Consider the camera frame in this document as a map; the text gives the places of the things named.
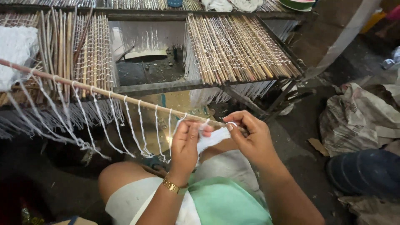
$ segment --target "blue object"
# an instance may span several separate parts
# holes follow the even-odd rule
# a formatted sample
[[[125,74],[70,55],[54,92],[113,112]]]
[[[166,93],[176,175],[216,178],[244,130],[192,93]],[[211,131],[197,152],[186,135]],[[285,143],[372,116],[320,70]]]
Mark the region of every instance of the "blue object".
[[[332,157],[326,165],[330,182],[347,195],[400,197],[400,157],[367,149]]]
[[[183,0],[167,0],[168,6],[181,7]]]

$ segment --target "floor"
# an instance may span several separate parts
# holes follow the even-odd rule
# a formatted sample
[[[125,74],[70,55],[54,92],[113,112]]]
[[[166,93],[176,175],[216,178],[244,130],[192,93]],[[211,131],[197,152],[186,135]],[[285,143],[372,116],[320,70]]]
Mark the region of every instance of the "floor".
[[[350,50],[354,51],[357,46],[363,43],[362,39],[356,38],[350,45]],[[328,73],[331,73],[330,76],[323,74],[320,78],[311,79],[299,85],[300,90],[315,89],[316,95],[297,103],[291,113],[277,117],[268,124],[278,155],[296,182],[320,210],[328,225],[353,224],[354,216],[337,201],[334,189],[326,179],[324,165],[327,158],[314,150],[307,140],[319,138],[318,116],[324,109],[326,100],[335,95],[334,88],[330,84],[341,85],[354,78],[374,74],[375,70],[379,69],[381,59],[385,57],[382,56],[381,58],[373,52],[364,52],[364,54],[372,55],[372,58],[369,58],[365,70],[359,70],[361,72],[357,72],[356,77],[353,77],[350,76],[354,74],[351,70],[345,72],[338,69],[341,65],[338,65],[340,60],[345,60],[353,68],[358,68],[355,64],[355,61],[359,62],[359,60],[356,60],[357,58],[365,60],[364,57],[356,55],[352,58],[350,50],[346,49],[342,55],[344,59],[338,59],[339,62],[335,62],[327,70]],[[168,56],[166,60],[171,61],[172,59]],[[174,67],[169,67],[165,59],[164,61],[160,59],[160,62],[164,62],[163,68],[152,68],[151,66],[155,66],[156,63],[131,63],[137,63],[137,69],[141,70],[144,76],[165,73],[166,71],[182,74]],[[126,62],[124,64],[125,77],[129,77],[132,71],[128,68],[132,66]],[[141,82],[132,80],[127,85],[139,83]],[[215,118],[223,117],[229,111],[234,110],[228,104],[223,104],[220,108],[224,107],[228,111],[222,113],[224,110],[216,110]],[[33,139],[19,137],[14,141],[3,140],[0,144],[2,145],[0,150],[0,181],[15,174],[28,177],[36,184],[47,207],[57,219],[80,215],[97,222],[99,225],[110,224],[110,218],[105,213],[104,204],[98,194],[96,180],[101,168],[109,162],[99,162],[88,167],[77,165],[65,167],[55,163],[54,160],[50,160],[52,158],[46,156],[46,152],[43,155],[40,154],[43,144],[40,137]],[[68,152],[68,155],[73,155],[74,151],[76,150],[72,149],[71,152]],[[121,157],[117,159],[118,157],[115,156],[114,161],[123,160]]]

